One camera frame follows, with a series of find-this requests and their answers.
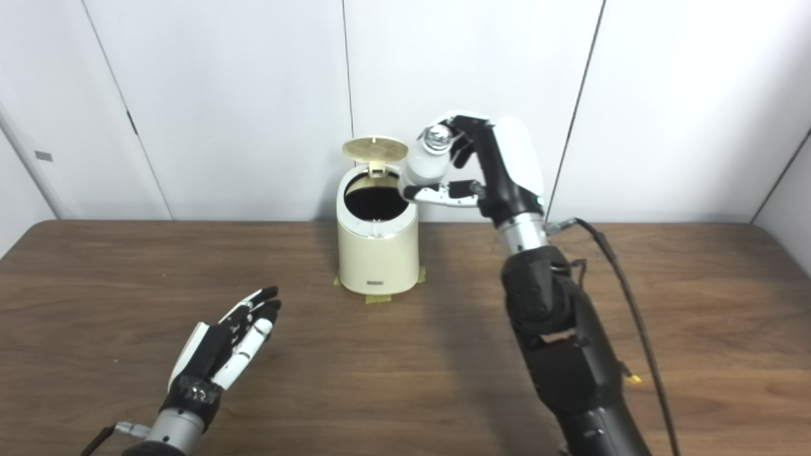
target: trash can lid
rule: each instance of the trash can lid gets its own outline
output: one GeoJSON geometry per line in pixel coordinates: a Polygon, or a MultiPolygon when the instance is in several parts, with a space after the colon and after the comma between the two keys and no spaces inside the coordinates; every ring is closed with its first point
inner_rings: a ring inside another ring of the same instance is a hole
{"type": "Polygon", "coordinates": [[[344,155],[355,161],[400,161],[406,158],[408,146],[394,138],[367,136],[344,143],[344,155]]]}

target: masking tape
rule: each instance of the masking tape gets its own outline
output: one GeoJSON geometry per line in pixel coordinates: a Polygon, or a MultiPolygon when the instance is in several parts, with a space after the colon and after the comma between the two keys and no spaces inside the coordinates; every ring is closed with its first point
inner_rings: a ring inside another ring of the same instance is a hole
{"type": "Polygon", "coordinates": [[[391,295],[382,295],[382,296],[372,296],[366,295],[366,303],[367,304],[375,304],[375,303],[387,303],[392,300],[391,295]]]}

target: black cable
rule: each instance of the black cable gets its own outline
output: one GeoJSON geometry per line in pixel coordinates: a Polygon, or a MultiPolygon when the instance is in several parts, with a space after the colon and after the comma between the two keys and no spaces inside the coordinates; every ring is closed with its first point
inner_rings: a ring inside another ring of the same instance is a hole
{"type": "Polygon", "coordinates": [[[101,444],[104,443],[105,440],[107,440],[110,436],[113,435],[113,432],[115,432],[115,425],[103,428],[101,432],[99,432],[99,435],[97,435],[96,438],[94,438],[93,440],[90,441],[90,443],[88,443],[87,448],[85,448],[84,451],[82,451],[82,453],[79,456],[90,456],[93,453],[93,451],[96,451],[96,448],[101,446],[101,444]]]}
{"type": "Polygon", "coordinates": [[[580,268],[580,273],[577,276],[577,286],[583,288],[583,280],[586,278],[586,258],[578,258],[571,263],[573,268],[580,268]]]}
{"type": "Polygon", "coordinates": [[[628,305],[631,308],[633,322],[637,326],[637,332],[639,332],[639,338],[642,341],[642,348],[645,351],[645,357],[647,358],[648,365],[650,366],[650,374],[654,379],[656,396],[659,398],[659,405],[662,407],[665,428],[667,428],[667,436],[670,439],[670,448],[673,452],[673,456],[680,456],[681,452],[679,451],[679,442],[676,439],[676,426],[673,424],[673,416],[670,412],[670,405],[667,403],[667,394],[664,391],[662,377],[659,375],[659,366],[656,363],[654,349],[650,343],[648,331],[645,328],[645,321],[642,319],[642,311],[639,310],[637,300],[633,297],[633,292],[631,291],[631,286],[628,284],[628,279],[625,276],[625,272],[623,272],[622,268],[620,267],[620,262],[617,260],[614,251],[611,249],[611,244],[608,243],[608,239],[606,239],[605,234],[597,231],[596,228],[585,220],[580,218],[575,218],[574,220],[578,225],[582,226],[583,229],[588,231],[592,237],[594,237],[594,241],[597,243],[597,245],[599,245],[600,250],[603,251],[603,254],[608,262],[611,263],[611,267],[614,269],[614,274],[616,274],[617,279],[620,281],[622,292],[625,294],[625,300],[628,301],[628,305]]]}

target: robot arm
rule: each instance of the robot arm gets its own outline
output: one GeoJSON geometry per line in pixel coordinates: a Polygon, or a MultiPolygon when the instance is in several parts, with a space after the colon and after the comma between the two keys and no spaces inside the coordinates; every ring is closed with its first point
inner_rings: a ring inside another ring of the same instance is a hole
{"type": "Polygon", "coordinates": [[[169,391],[151,428],[121,423],[116,429],[144,441],[122,456],[189,456],[208,430],[220,398],[270,337],[281,302],[263,288],[238,302],[216,325],[198,323],[174,365],[169,391]]]}
{"type": "Polygon", "coordinates": [[[573,456],[650,456],[622,395],[623,368],[573,265],[549,243],[573,225],[543,222],[543,182],[526,128],[515,118],[452,112],[426,128],[406,158],[407,200],[475,204],[500,232],[506,308],[536,393],[573,456]],[[485,183],[442,183],[476,153],[485,183]]]}

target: white trash can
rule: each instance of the white trash can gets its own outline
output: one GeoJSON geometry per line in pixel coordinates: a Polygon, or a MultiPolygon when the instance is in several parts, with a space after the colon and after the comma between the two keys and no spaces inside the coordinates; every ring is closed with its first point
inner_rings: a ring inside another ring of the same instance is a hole
{"type": "Polygon", "coordinates": [[[343,147],[358,162],[338,187],[338,277],[362,295],[408,291],[419,277],[417,206],[400,197],[400,168],[408,146],[380,136],[357,138],[343,147]]]}

